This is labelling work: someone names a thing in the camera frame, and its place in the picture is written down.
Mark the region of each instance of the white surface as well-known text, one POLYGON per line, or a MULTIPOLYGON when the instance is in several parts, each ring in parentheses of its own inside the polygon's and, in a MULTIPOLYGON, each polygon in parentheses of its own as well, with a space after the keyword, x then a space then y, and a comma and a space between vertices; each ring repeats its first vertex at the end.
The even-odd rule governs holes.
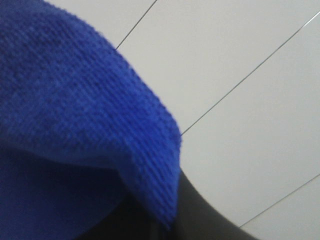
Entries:
POLYGON ((318 240, 319 204, 320 176, 242 229, 261 240, 318 240))
POLYGON ((119 50, 184 131, 318 9, 318 0, 158 0, 119 50))
POLYGON ((182 169, 239 226, 320 173, 319 29, 320 15, 183 135, 182 169))
POLYGON ((117 47, 151 6, 153 0, 46 0, 46 2, 85 20, 117 47))

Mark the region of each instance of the fabric texture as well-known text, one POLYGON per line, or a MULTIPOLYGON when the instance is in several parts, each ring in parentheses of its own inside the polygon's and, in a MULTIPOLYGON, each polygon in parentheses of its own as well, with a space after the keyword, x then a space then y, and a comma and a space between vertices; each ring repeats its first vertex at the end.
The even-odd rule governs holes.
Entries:
POLYGON ((0 0, 0 239, 71 239, 130 192, 167 229, 181 133, 99 33, 42 0, 0 0))

